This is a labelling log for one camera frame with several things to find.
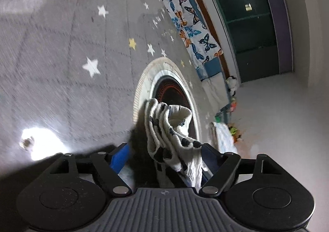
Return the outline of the butterfly print pillow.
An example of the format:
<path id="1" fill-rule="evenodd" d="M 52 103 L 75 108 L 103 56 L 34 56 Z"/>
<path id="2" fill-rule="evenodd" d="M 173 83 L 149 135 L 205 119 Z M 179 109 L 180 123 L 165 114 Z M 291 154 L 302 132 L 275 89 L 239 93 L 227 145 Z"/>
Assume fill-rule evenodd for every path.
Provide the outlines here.
<path id="1" fill-rule="evenodd" d="M 221 48 L 204 24 L 195 0 L 162 1 L 200 79 L 221 73 Z"/>

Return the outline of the striped folded blanket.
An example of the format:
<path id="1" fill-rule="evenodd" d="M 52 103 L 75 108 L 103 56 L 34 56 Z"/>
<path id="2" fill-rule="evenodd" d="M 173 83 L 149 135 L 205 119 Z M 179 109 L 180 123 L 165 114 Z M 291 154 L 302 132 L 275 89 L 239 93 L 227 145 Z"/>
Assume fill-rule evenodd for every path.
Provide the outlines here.
<path id="1" fill-rule="evenodd" d="M 211 145 L 220 153 L 232 152 L 238 154 L 234 146 L 234 139 L 229 128 L 224 123 L 211 122 L 210 124 Z"/>

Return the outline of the dark window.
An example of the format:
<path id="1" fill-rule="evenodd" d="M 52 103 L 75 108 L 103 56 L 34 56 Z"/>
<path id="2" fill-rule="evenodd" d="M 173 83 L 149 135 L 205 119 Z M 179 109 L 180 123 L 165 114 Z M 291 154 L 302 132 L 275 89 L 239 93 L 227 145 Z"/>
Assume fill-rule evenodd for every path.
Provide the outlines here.
<path id="1" fill-rule="evenodd" d="M 242 82 L 293 71 L 285 0 L 215 0 Z"/>

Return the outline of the white navy polka dot garment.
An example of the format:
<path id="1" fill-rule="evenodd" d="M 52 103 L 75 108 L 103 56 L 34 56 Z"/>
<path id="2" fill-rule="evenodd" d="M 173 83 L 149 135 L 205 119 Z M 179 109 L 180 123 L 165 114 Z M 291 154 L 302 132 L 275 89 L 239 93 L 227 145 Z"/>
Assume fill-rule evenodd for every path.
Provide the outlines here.
<path id="1" fill-rule="evenodd" d="M 187 186 L 201 189 L 202 143 L 189 137 L 191 120 L 192 112 L 184 106 L 167 105 L 155 98 L 146 101 L 147 151 L 154 160 L 161 188 L 173 187 L 166 176 L 166 169 L 171 168 L 182 176 Z"/>

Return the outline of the penguin plush toy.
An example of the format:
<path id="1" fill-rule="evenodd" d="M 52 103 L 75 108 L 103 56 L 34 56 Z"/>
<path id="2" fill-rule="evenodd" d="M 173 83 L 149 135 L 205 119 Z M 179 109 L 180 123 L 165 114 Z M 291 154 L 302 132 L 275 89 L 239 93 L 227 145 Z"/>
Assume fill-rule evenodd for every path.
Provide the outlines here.
<path id="1" fill-rule="evenodd" d="M 228 77 L 226 79 L 226 84 L 230 95 L 233 97 L 236 94 L 237 78 L 234 76 Z"/>

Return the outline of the grey cushion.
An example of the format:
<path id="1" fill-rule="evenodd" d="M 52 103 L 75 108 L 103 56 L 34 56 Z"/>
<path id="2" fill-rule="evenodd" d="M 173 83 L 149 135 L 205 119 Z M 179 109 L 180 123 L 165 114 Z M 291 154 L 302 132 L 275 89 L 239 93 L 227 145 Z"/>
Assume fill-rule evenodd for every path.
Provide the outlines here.
<path id="1" fill-rule="evenodd" d="M 209 99 L 212 110 L 215 113 L 220 112 L 229 104 L 229 95 L 222 73 L 218 73 L 203 80 L 201 85 Z"/>

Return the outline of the round induction cooker inset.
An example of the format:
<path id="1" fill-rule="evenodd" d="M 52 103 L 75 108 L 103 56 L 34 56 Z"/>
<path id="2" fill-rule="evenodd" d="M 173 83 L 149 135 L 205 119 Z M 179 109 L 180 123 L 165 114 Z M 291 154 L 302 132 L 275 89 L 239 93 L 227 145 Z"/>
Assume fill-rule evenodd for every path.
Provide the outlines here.
<path id="1" fill-rule="evenodd" d="M 183 74 L 169 58 L 162 57 L 151 61 L 142 72 L 134 94 L 134 124 L 142 121 L 145 102 L 151 98 L 169 105 L 176 104 L 189 108 L 192 112 L 189 133 L 197 140 L 202 139 L 197 103 Z"/>

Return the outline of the blue sofa bench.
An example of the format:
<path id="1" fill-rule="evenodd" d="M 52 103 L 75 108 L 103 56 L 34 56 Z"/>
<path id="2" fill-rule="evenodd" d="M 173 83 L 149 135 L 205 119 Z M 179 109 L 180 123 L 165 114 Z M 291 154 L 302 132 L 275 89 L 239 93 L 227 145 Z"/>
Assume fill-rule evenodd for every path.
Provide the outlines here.
<path id="1" fill-rule="evenodd" d="M 220 61 L 222 49 L 206 27 L 196 0 L 162 1 L 189 53 L 216 118 L 227 123 L 231 99 Z"/>

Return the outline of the orange plush toys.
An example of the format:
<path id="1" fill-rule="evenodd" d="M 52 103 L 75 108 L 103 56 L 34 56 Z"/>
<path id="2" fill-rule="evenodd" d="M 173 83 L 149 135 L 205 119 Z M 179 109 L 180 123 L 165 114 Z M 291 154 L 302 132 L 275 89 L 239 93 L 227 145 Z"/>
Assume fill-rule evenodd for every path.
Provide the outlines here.
<path id="1" fill-rule="evenodd" d="M 228 125 L 229 131 L 233 137 L 234 143 L 242 140 L 241 132 L 235 127 L 234 124 L 230 123 Z"/>

